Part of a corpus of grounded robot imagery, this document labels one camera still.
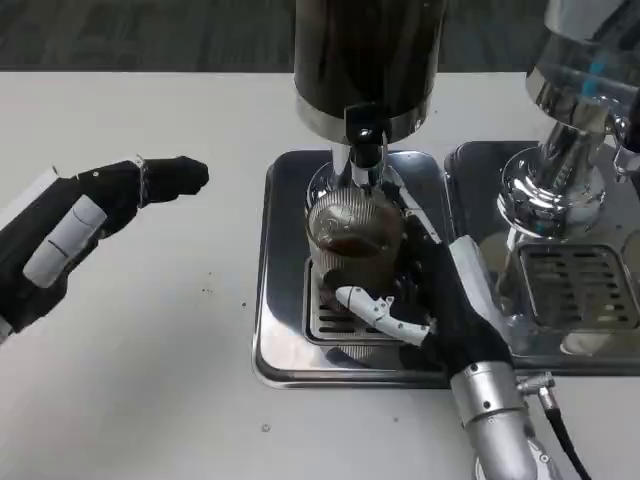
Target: drip tray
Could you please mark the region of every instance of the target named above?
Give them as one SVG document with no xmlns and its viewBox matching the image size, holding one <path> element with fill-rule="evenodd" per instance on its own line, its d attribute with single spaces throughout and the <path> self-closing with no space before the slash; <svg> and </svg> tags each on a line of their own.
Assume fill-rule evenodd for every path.
<svg viewBox="0 0 640 480">
<path fill-rule="evenodd" d="M 629 278 L 605 245 L 523 245 L 521 272 L 534 320 L 543 327 L 633 330 L 640 317 Z"/>
<path fill-rule="evenodd" d="M 399 345 L 338 303 L 318 285 L 309 259 L 305 265 L 305 330 L 309 341 L 331 345 Z"/>
</svg>

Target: espresso machine base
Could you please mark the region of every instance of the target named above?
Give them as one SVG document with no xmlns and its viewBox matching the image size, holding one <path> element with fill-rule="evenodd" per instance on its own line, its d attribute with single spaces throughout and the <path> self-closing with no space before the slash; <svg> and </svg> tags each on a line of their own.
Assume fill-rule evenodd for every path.
<svg viewBox="0 0 640 480">
<path fill-rule="evenodd" d="M 282 387 L 444 388 L 439 367 L 415 347 L 367 332 L 359 319 L 345 313 L 323 310 L 305 237 L 305 198 L 311 178 L 331 159 L 330 151 L 288 152 L 267 174 L 253 345 L 256 373 Z M 392 152 L 389 166 L 447 238 L 453 225 L 435 160 L 420 152 Z"/>
<path fill-rule="evenodd" d="M 637 375 L 640 238 L 635 232 L 640 219 L 633 212 L 640 201 L 634 185 L 607 189 L 600 221 L 585 238 L 544 245 L 522 242 L 510 254 L 510 229 L 496 203 L 501 170 L 513 155 L 533 145 L 472 142 L 447 159 L 446 174 L 419 152 L 393 152 L 389 165 L 442 238 L 469 234 L 479 245 L 496 303 L 520 312 L 505 319 L 519 373 Z M 613 177 L 610 156 L 605 149 L 597 162 L 605 178 Z M 256 372 L 266 383 L 287 388 L 445 387 L 436 363 L 414 347 L 367 329 L 359 319 L 331 311 L 321 301 L 305 238 L 305 196 L 313 175 L 328 162 L 329 151 L 289 152 L 267 174 L 253 346 Z M 549 272 L 553 262 L 560 266 Z M 536 278 L 542 286 L 532 281 L 540 268 L 544 275 Z M 583 285 L 575 280 L 582 278 L 580 272 L 587 275 Z M 602 281 L 591 284 L 589 276 L 598 274 Z M 501 278 L 516 287 L 500 291 Z M 565 286 L 563 296 L 554 282 L 566 283 L 567 278 L 575 281 Z M 541 303 L 545 288 L 560 292 L 553 298 L 564 298 L 564 303 Z M 587 290 L 593 292 L 588 294 L 590 311 L 580 300 L 580 292 Z"/>
<path fill-rule="evenodd" d="M 576 238 L 538 241 L 496 207 L 502 172 L 530 142 L 471 142 L 447 159 L 454 236 L 470 235 L 505 311 L 520 369 L 568 375 L 638 375 L 640 201 L 634 182 L 615 183 L 613 152 L 594 161 L 606 196 L 597 222 Z"/>
</svg>

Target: robotic hand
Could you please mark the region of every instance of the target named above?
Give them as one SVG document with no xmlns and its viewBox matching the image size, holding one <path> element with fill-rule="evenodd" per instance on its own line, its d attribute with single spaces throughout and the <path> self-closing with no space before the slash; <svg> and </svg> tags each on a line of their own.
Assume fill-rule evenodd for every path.
<svg viewBox="0 0 640 480">
<path fill-rule="evenodd" d="M 417 305 L 345 284 L 333 270 L 324 280 L 337 300 L 379 331 L 415 345 L 427 358 L 435 353 L 477 454 L 474 478 L 560 479 L 529 420 L 525 396 L 537 394 L 565 452 L 581 478 L 589 479 L 562 422 L 550 374 L 520 383 L 516 378 L 504 319 L 486 281 L 478 278 L 483 269 L 473 240 L 463 237 L 445 245 L 399 179 L 382 188 L 404 213 Z"/>
<path fill-rule="evenodd" d="M 138 209 L 195 195 L 208 180 L 187 157 L 42 174 L 0 215 L 0 343 L 55 307 L 69 273 Z"/>
</svg>

